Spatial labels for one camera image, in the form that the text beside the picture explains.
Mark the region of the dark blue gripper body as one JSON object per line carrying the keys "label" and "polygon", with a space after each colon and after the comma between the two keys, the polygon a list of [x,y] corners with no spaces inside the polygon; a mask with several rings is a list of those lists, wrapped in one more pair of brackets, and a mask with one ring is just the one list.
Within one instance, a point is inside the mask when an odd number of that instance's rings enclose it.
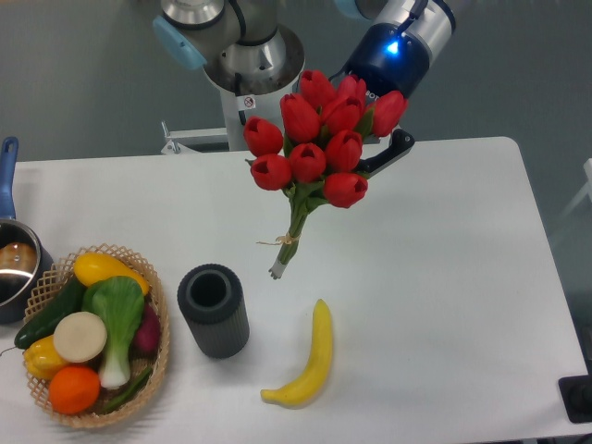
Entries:
{"label": "dark blue gripper body", "polygon": [[381,97],[399,92],[408,99],[429,69],[428,52],[413,36],[399,35],[392,24],[372,26],[344,65]]}

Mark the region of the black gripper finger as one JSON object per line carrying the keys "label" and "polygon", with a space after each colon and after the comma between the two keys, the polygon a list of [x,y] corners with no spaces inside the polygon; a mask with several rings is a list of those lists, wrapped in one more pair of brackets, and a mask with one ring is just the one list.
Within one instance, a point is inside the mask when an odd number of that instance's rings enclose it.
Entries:
{"label": "black gripper finger", "polygon": [[366,178],[372,178],[407,155],[413,146],[412,134],[403,129],[395,129],[390,135],[388,146],[375,156],[361,159],[356,172]]}

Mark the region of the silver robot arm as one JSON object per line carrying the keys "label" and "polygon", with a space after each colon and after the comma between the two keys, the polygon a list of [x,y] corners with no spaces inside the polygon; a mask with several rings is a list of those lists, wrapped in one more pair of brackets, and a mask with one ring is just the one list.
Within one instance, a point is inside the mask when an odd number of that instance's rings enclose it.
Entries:
{"label": "silver robot arm", "polygon": [[[464,1],[338,1],[351,19],[371,26],[339,71],[366,83],[364,103],[391,91],[409,97],[456,30]],[[276,1],[164,1],[153,21],[159,42],[183,67],[203,68],[217,87],[224,129],[166,134],[169,145],[226,142],[247,148],[243,128],[250,116],[279,125],[279,100],[302,86],[304,50],[299,37],[278,23]]]}

